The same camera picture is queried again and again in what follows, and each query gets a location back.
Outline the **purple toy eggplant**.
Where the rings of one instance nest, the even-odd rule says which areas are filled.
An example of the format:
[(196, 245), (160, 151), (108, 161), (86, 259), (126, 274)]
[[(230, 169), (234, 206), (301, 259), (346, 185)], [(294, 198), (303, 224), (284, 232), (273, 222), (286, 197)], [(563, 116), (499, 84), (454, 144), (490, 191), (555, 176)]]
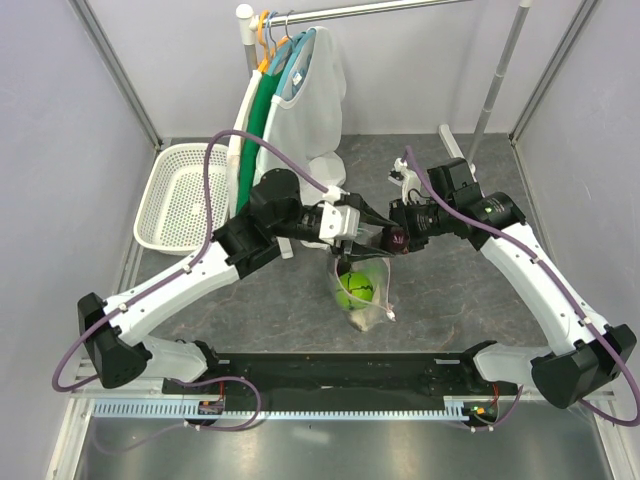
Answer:
[(399, 226), (385, 227), (381, 232), (380, 248), (394, 255), (409, 252), (410, 237)]

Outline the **clear pink-dotted zip bag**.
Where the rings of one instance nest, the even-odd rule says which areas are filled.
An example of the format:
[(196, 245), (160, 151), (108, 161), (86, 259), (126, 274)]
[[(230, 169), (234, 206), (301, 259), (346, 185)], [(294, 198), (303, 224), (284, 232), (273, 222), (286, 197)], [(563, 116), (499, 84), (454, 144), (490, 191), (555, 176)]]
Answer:
[(387, 258), (349, 263), (330, 256), (326, 277), (335, 304), (355, 330), (367, 332), (378, 324), (396, 322)]

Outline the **green plastic lettuce head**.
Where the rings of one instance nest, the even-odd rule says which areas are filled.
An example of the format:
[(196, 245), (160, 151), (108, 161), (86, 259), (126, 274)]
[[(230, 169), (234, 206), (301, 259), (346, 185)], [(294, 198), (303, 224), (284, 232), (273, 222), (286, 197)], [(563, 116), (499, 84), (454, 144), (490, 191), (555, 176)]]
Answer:
[(367, 306), (346, 312), (348, 323), (359, 332), (367, 332), (386, 320), (385, 312), (377, 306)]

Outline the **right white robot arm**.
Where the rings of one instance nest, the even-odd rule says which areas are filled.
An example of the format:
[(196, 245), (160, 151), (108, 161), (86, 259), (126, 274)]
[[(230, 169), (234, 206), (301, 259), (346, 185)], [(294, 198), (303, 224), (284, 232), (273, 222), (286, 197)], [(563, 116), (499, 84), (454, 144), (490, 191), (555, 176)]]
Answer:
[(419, 174), (401, 157), (389, 179), (402, 196), (389, 205), (401, 228), (387, 233), (388, 246), (415, 252), (447, 234), (468, 241), (510, 283), (547, 341), (543, 347), (485, 341), (468, 349), (470, 361), (457, 371), (465, 391), (481, 393), (493, 382), (519, 384), (564, 409), (623, 374), (635, 334), (625, 324), (611, 325), (577, 294), (507, 194), (484, 194), (461, 158)]

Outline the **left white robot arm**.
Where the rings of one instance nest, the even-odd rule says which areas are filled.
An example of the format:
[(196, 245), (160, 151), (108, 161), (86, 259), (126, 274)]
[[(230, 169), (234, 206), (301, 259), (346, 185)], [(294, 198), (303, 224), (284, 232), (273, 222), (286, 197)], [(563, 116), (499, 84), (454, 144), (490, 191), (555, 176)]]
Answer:
[(166, 378), (211, 392), (220, 378), (213, 350), (202, 342), (161, 340), (152, 331), (199, 298), (278, 258), (281, 238), (325, 244), (348, 262), (387, 256), (379, 247), (357, 243), (362, 224), (396, 225), (360, 195), (341, 189), (305, 206), (293, 171), (268, 171), (241, 212), (207, 234), (202, 249), (127, 292), (106, 300), (90, 293), (79, 300), (83, 344), (101, 385), (115, 389), (140, 377)]

